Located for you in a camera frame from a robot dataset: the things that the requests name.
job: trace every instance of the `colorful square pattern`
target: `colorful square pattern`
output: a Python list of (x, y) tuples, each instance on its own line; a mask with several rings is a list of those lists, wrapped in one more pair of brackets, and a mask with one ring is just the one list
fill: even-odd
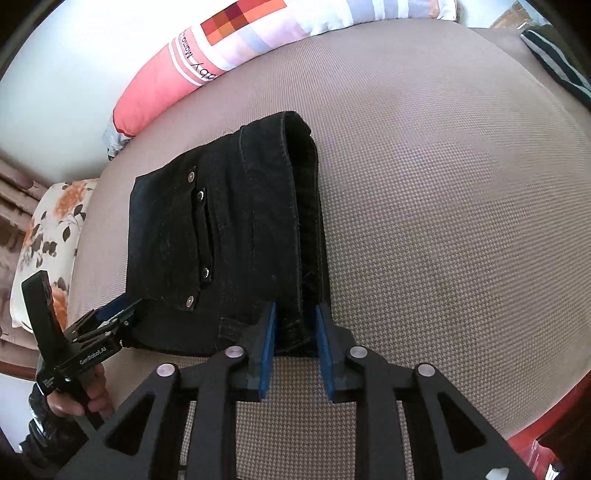
[(215, 45), (242, 27), (285, 8), (283, 0), (238, 0), (201, 24), (210, 45)]

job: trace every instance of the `red object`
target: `red object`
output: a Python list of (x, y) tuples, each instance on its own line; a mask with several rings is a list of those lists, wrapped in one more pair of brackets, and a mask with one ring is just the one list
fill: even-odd
[(548, 467), (557, 458), (552, 450), (542, 447), (537, 442), (537, 439), (548, 432), (564, 414), (577, 404), (589, 385), (591, 385), (591, 372), (585, 375), (562, 400), (538, 420), (507, 440), (507, 443), (509, 443), (525, 464), (530, 467), (538, 480), (544, 480), (548, 472)]

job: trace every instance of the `human hand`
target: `human hand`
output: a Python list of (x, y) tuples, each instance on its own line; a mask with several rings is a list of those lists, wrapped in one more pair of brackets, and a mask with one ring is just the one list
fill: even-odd
[[(113, 405), (111, 397), (106, 389), (105, 369), (99, 364), (95, 366), (96, 378), (86, 388), (86, 393), (90, 398), (88, 409), (92, 412), (100, 413), (104, 419), (113, 415)], [(49, 409), (58, 417), (65, 417), (67, 415), (84, 415), (84, 408), (76, 400), (69, 395), (58, 393), (57, 391), (50, 393), (47, 396), (47, 405)]]

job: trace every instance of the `black jacket sleeve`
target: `black jacket sleeve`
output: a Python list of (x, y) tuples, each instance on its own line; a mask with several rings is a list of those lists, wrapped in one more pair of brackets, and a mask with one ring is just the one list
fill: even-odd
[(86, 435), (72, 419), (56, 416), (37, 388), (29, 396), (33, 419), (29, 435), (20, 444), (22, 461), (34, 478), (51, 479), (84, 445)]

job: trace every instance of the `houndstooth fabric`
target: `houndstooth fabric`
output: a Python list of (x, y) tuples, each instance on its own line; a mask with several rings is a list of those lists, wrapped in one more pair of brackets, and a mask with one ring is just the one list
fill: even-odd
[[(589, 118), (558, 97), (451, 22), (358, 25), (249, 61), (107, 167), (70, 321), (125, 288), (136, 176), (293, 109), (319, 149), (335, 322), (390, 362), (433, 363), (509, 436), (591, 366)], [(202, 360), (126, 349), (106, 363), (116, 403), (164, 361)], [(326, 401), (314, 361), (276, 359), (269, 399), (238, 408), (239, 475), (353, 478), (354, 429), (354, 407)]]

